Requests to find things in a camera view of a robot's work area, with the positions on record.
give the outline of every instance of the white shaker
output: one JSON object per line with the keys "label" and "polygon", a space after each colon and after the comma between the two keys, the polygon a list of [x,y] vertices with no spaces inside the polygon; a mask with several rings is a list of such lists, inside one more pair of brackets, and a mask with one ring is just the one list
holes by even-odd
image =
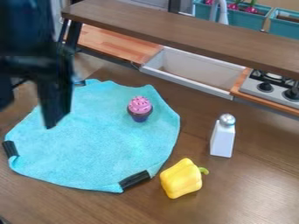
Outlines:
{"label": "white shaker", "polygon": [[233,154],[235,136],[233,115],[224,114],[216,122],[210,141],[210,153],[213,156],[230,158]]}

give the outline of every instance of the pink frosting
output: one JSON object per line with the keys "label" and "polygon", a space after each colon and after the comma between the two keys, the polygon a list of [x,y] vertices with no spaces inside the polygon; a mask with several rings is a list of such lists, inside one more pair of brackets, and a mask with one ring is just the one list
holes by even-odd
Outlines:
{"label": "pink frosting", "polygon": [[143,96],[137,96],[129,103],[129,110],[139,115],[148,113],[151,107],[150,101]]}

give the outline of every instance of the wooden table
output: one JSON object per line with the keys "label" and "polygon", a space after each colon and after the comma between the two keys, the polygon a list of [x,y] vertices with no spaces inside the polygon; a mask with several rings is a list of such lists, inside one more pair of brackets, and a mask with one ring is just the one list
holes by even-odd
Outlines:
{"label": "wooden table", "polygon": [[[168,199],[159,178],[124,194],[89,192],[27,178],[8,168],[0,150],[0,215],[12,224],[297,224],[299,123],[108,62],[93,77],[122,85],[153,85],[181,116],[177,145],[163,169],[191,158],[210,170],[199,192]],[[35,104],[26,86],[0,114],[3,136]],[[237,118],[232,158],[212,157],[208,143],[216,118]]]}
{"label": "wooden table", "polygon": [[298,40],[116,0],[85,0],[65,8],[62,16],[159,45],[299,78]]}

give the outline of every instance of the blue cloth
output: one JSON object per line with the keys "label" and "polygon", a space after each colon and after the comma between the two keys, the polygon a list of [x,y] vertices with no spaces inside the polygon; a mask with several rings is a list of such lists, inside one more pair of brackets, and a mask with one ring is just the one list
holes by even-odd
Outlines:
{"label": "blue cloth", "polygon": [[[151,86],[124,87],[87,80],[74,90],[72,113],[45,129],[36,107],[12,129],[19,157],[10,168],[60,186],[122,193],[121,180],[142,171],[155,176],[177,141],[179,116]],[[152,102],[146,122],[134,122],[129,101],[142,95]]]}

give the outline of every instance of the black clip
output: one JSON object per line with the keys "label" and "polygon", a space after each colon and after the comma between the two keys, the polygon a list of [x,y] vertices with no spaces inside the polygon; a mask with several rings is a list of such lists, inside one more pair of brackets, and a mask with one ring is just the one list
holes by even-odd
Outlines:
{"label": "black clip", "polygon": [[5,141],[2,143],[2,146],[4,147],[5,153],[7,158],[11,157],[18,157],[17,148],[14,142],[12,141]]}
{"label": "black clip", "polygon": [[129,176],[128,178],[123,179],[119,184],[124,191],[125,189],[137,185],[145,180],[150,179],[150,174],[147,171],[141,171],[137,174]]}

